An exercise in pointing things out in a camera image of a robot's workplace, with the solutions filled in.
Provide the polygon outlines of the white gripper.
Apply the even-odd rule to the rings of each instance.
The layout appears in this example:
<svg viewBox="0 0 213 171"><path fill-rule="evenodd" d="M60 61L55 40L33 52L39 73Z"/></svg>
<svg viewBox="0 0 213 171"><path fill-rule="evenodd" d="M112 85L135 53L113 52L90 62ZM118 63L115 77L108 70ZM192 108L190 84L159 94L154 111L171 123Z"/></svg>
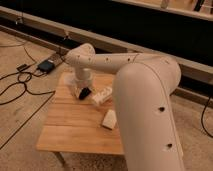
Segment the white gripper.
<svg viewBox="0 0 213 171"><path fill-rule="evenodd" d="M68 77L68 87L73 96L84 100L92 92L92 80L79 80L71 74Z"/></svg>

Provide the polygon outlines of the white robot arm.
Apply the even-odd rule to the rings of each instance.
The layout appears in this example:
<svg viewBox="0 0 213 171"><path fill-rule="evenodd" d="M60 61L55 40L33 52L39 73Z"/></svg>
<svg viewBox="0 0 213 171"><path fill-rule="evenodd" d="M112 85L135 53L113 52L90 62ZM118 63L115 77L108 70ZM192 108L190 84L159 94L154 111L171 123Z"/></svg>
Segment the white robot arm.
<svg viewBox="0 0 213 171"><path fill-rule="evenodd" d="M185 171L170 95L181 70L174 58L150 53L97 54L89 43L66 62L84 82L91 69L114 76L113 103L128 171Z"/></svg>

